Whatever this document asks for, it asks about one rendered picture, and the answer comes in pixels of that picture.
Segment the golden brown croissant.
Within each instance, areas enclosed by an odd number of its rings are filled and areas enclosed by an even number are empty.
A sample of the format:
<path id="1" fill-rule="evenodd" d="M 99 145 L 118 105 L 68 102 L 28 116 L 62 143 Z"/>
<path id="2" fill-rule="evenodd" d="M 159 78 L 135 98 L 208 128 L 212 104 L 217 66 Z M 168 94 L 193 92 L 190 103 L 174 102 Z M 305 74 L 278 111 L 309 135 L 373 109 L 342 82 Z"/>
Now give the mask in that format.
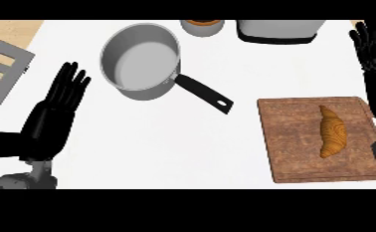
<path id="1" fill-rule="evenodd" d="M 346 146 L 346 127 L 343 120 L 326 106 L 320 106 L 320 157 L 326 158 L 337 154 Z"/>

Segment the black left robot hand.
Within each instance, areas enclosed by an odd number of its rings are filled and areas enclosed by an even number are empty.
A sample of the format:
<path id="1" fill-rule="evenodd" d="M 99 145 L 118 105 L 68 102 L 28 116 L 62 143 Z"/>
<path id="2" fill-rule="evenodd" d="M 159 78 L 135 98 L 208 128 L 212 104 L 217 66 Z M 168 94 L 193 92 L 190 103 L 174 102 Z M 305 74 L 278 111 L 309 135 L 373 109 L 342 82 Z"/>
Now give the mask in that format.
<path id="1" fill-rule="evenodd" d="M 91 78 L 78 63 L 65 63 L 46 99 L 31 110 L 19 132 L 0 131 L 0 157 L 22 161 L 51 160 L 62 151 L 87 85 Z"/>

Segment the grey cup with brown contents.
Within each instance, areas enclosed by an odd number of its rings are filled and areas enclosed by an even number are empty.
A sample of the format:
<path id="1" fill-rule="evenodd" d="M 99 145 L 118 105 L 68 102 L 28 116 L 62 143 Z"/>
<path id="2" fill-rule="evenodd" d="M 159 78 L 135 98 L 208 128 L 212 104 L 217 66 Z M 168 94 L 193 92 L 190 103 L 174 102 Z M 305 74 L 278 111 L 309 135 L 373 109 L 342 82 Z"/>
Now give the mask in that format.
<path id="1" fill-rule="evenodd" d="M 215 35 L 224 25 L 222 20 L 181 20 L 181 25 L 187 33 L 196 37 L 209 37 Z"/>

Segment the pale grey appliance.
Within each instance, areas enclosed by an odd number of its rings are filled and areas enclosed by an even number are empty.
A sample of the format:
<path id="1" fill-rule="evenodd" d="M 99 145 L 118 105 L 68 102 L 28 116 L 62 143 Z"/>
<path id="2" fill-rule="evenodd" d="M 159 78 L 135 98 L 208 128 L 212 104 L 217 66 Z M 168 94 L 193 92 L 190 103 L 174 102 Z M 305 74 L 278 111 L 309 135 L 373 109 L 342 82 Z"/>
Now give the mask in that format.
<path id="1" fill-rule="evenodd" d="M 324 20 L 237 20 L 236 34 L 243 42 L 271 45 L 308 44 Z"/>

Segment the brown wooden cutting board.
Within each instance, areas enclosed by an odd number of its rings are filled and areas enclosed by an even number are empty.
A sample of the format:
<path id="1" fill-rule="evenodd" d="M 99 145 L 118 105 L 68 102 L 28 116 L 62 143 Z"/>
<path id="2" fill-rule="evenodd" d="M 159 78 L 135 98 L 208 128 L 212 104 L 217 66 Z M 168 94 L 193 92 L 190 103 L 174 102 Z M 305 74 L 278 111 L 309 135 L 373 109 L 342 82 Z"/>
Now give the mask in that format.
<path id="1" fill-rule="evenodd" d="M 376 180 L 376 124 L 358 97 L 259 99 L 256 106 L 276 183 Z M 326 158 L 320 106 L 335 111 L 346 126 L 346 147 Z"/>

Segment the grey slatted rack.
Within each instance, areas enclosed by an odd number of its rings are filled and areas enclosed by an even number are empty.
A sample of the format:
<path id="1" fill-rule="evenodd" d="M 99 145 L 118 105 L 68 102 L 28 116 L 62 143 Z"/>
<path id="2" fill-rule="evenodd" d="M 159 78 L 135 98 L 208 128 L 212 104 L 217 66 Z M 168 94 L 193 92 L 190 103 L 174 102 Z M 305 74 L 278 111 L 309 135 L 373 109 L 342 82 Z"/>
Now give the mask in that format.
<path id="1" fill-rule="evenodd" d="M 3 77 L 0 79 L 1 105 L 35 55 L 22 48 L 6 43 L 4 41 L 0 41 L 0 55 L 13 59 L 13 64 L 10 66 L 0 63 L 0 73 L 3 74 Z"/>

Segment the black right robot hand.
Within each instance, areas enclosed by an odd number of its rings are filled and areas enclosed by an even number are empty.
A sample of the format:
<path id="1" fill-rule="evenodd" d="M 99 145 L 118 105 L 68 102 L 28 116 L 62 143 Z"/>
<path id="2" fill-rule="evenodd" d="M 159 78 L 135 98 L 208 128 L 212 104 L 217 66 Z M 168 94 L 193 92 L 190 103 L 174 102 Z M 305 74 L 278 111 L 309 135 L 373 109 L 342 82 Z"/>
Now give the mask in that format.
<path id="1" fill-rule="evenodd" d="M 368 107 L 376 117 L 376 20 L 365 19 L 355 23 L 355 29 L 349 31 L 354 42 L 355 54 L 364 71 L 364 86 Z"/>

